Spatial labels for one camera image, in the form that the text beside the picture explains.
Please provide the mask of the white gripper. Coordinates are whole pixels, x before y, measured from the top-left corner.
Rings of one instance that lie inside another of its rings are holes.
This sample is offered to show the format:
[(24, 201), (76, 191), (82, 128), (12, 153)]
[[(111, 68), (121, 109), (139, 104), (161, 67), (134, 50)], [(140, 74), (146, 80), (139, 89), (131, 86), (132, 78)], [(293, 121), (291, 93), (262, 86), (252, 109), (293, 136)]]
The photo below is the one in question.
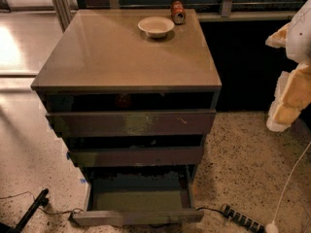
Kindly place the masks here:
[(297, 63), (290, 72), (278, 78), (266, 126), (283, 132), (311, 103), (311, 25), (289, 22), (270, 35), (265, 43), (273, 48), (285, 48), (288, 59)]

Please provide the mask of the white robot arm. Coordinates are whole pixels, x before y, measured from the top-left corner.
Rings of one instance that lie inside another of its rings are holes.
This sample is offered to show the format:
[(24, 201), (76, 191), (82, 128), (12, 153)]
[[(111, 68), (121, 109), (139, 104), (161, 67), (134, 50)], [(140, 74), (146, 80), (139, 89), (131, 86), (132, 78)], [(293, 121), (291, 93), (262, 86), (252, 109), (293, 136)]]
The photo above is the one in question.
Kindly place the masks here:
[(311, 103), (311, 0), (307, 0), (289, 23), (270, 35), (265, 44), (284, 48), (286, 57), (297, 63), (294, 70), (283, 71), (278, 78), (268, 112), (267, 128), (283, 132)]

